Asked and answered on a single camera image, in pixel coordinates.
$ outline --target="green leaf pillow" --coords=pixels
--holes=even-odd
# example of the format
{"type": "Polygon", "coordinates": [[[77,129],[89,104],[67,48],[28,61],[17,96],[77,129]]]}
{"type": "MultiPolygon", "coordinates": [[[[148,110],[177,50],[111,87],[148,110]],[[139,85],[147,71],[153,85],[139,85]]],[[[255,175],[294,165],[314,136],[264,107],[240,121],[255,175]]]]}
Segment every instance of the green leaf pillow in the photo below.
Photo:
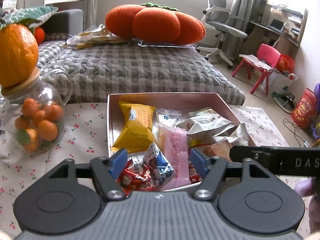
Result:
{"type": "Polygon", "coordinates": [[[44,24],[56,11],[57,7],[37,6],[19,9],[2,17],[6,24],[19,23],[24,19],[34,19],[40,22],[32,23],[29,28],[36,28],[44,24]]]}

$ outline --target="person's hand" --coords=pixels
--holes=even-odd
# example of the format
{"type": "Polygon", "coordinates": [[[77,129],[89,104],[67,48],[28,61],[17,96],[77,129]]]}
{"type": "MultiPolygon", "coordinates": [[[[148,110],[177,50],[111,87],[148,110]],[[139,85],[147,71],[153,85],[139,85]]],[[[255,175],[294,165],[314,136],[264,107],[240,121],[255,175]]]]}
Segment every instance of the person's hand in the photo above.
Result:
{"type": "Polygon", "coordinates": [[[320,186],[320,180],[311,178],[304,180],[298,183],[294,190],[297,192],[301,197],[308,197],[312,196],[309,204],[309,226],[310,226],[310,233],[314,233],[320,230],[320,198],[317,199],[315,195],[316,189],[320,186]]]}

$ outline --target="curtain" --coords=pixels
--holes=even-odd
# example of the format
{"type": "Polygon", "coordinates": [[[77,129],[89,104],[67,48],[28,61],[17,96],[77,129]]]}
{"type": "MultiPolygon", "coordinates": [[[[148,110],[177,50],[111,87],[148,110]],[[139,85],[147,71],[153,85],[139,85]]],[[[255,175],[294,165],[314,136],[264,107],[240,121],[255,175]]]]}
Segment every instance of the curtain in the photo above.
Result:
{"type": "Polygon", "coordinates": [[[91,25],[96,25],[98,0],[84,0],[83,28],[88,29],[91,25]]]}
{"type": "MultiPolygon", "coordinates": [[[[245,32],[250,15],[258,9],[260,0],[235,0],[230,15],[235,15],[242,19],[230,18],[226,23],[238,30],[245,32]]],[[[235,59],[239,55],[243,39],[226,34],[223,40],[222,50],[230,59],[235,59]]]]}

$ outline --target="glass pitcher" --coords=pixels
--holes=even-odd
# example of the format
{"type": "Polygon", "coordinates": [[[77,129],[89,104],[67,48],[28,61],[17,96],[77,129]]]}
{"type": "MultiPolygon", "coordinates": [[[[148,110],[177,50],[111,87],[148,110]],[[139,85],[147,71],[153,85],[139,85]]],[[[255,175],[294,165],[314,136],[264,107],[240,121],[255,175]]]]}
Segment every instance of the glass pitcher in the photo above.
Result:
{"type": "Polygon", "coordinates": [[[31,154],[48,150],[63,134],[63,106],[72,95],[73,84],[62,70],[55,69],[47,75],[54,74],[67,77],[62,80],[67,85],[63,100],[52,85],[41,81],[37,67],[23,83],[1,91],[5,99],[0,116],[1,130],[8,132],[21,150],[31,154]]]}

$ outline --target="gray office chair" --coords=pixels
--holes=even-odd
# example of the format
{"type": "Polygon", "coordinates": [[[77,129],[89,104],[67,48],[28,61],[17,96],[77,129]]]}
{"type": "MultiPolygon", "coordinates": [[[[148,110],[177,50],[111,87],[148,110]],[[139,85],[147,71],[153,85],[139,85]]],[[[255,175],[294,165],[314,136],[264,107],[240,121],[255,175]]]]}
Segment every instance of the gray office chair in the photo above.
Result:
{"type": "Polygon", "coordinates": [[[197,49],[210,52],[205,56],[207,60],[211,56],[220,55],[220,57],[232,67],[232,61],[228,59],[228,57],[221,50],[224,34],[229,33],[242,39],[245,39],[248,35],[236,28],[230,27],[225,24],[229,18],[243,20],[242,18],[239,18],[237,16],[230,15],[230,10],[226,9],[226,6],[227,0],[208,0],[208,8],[203,11],[204,16],[202,17],[201,22],[208,29],[220,31],[219,34],[215,35],[217,38],[220,38],[220,41],[217,48],[197,47],[197,49]]]}

